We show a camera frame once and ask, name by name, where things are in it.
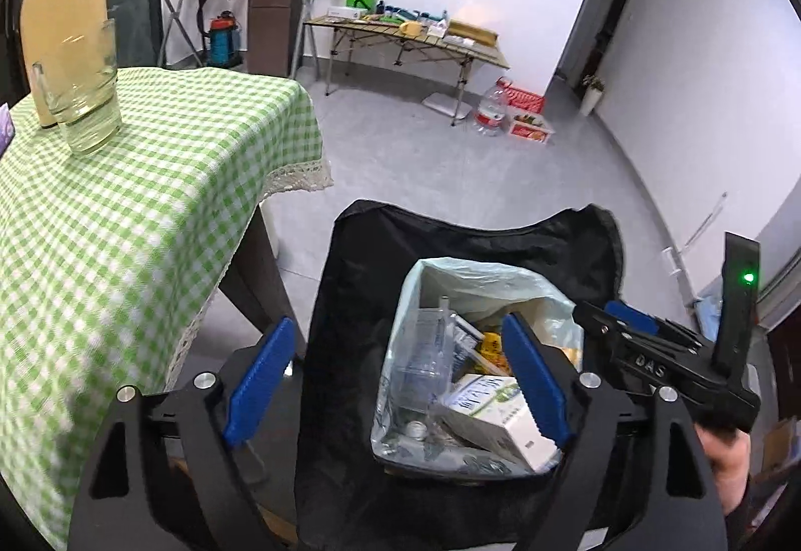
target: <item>white plastic bag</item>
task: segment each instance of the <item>white plastic bag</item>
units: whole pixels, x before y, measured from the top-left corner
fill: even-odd
[[[506,479],[550,470],[559,454],[535,472],[489,451],[463,446],[431,419],[426,424],[432,431],[425,439],[406,435],[407,423],[399,420],[392,403],[392,370],[404,347],[404,333],[417,321],[419,309],[437,307],[442,296],[470,323],[499,322],[510,311],[519,311],[542,343],[561,347],[577,367],[581,363],[584,332],[573,321],[575,304],[542,275],[507,264],[452,257],[419,260],[406,276],[392,323],[370,435],[373,453],[386,463],[464,480]]]

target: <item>gray tile floor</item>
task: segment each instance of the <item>gray tile floor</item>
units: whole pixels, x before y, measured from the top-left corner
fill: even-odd
[[[335,75],[342,84],[329,97],[310,68],[301,70],[335,184],[267,202],[280,241],[278,265],[304,333],[334,220],[359,198],[486,229],[517,228],[564,208],[598,204],[614,214],[622,233],[624,299],[688,324],[678,283],[662,264],[667,242],[649,200],[606,129],[594,116],[578,115],[578,100],[562,81],[548,89],[544,114],[556,133],[541,145],[482,136],[466,121],[452,128],[447,117],[421,105],[431,88],[398,74],[368,77],[365,70],[357,68],[351,79]],[[224,359],[256,339],[255,328],[218,294],[191,356]]]

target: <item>white box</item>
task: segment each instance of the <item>white box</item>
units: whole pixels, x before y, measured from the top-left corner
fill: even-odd
[[[509,129],[510,135],[542,144],[545,144],[554,135],[554,128],[542,115],[537,115],[521,108],[514,108],[513,106],[509,108],[509,115],[512,118],[512,125]]]
[[[328,17],[344,18],[345,20],[361,20],[367,15],[366,8],[328,7]]]
[[[455,434],[501,458],[538,472],[561,458],[537,429],[514,377],[465,375],[442,403],[442,419]]]

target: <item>water bottle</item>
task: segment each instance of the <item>water bottle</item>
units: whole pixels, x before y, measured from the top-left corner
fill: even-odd
[[[506,88],[511,85],[508,79],[500,77],[482,96],[482,101],[474,112],[473,123],[483,135],[497,135],[503,130],[506,112],[509,108],[509,97]]]

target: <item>table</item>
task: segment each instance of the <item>table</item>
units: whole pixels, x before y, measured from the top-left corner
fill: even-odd
[[[442,38],[435,38],[434,36],[418,36],[412,38],[410,36],[404,36],[398,31],[397,26],[391,24],[368,24],[366,22],[344,20],[342,18],[329,16],[307,20],[306,24],[310,27],[327,27],[334,31],[331,37],[331,56],[328,59],[325,81],[326,96],[331,93],[331,66],[333,65],[333,60],[336,56],[339,56],[339,45],[342,44],[342,40],[346,37],[350,40],[350,46],[345,50],[347,52],[348,72],[353,62],[353,52],[355,49],[370,48],[387,43],[399,45],[398,56],[395,59],[395,65],[398,65],[398,67],[403,64],[402,59],[406,52],[419,52],[423,56],[422,60],[408,62],[439,63],[446,60],[453,60],[456,62],[459,65],[459,80],[456,85],[457,105],[456,111],[454,112],[454,121],[459,114],[459,108],[462,105],[462,98],[465,94],[465,86],[470,80],[470,72],[473,68],[474,61],[478,60],[482,63],[495,65],[498,68],[509,69],[506,58],[504,58],[501,50],[497,47],[487,47],[482,44],[475,44],[472,47],[463,47],[462,45],[448,43],[442,40]],[[431,50],[439,52],[441,56],[431,56]]]
[[[26,97],[0,160],[0,474],[59,550],[117,389],[175,381],[229,264],[252,318],[269,311],[254,209],[330,183],[295,81],[131,68],[118,94],[123,129],[83,159]]]

